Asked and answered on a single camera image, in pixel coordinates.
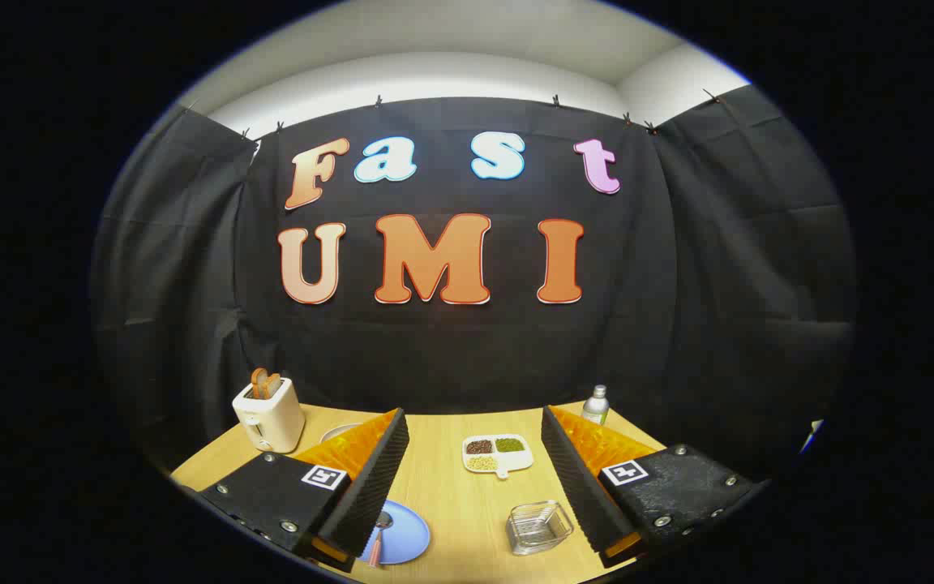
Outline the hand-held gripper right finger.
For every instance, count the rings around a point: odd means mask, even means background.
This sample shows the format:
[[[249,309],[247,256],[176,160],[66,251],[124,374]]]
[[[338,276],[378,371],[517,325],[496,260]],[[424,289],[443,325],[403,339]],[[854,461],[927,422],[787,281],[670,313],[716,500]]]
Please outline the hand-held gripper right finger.
[[[604,568],[684,547],[762,492],[689,444],[656,449],[560,407],[542,410],[541,438]]]

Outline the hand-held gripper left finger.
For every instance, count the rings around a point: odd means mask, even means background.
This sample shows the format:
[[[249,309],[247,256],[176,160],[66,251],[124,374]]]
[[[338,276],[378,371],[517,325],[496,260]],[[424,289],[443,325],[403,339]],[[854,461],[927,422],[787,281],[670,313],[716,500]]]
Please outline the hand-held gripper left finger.
[[[297,456],[263,453],[198,491],[212,513],[283,553],[351,572],[410,444],[401,408]]]

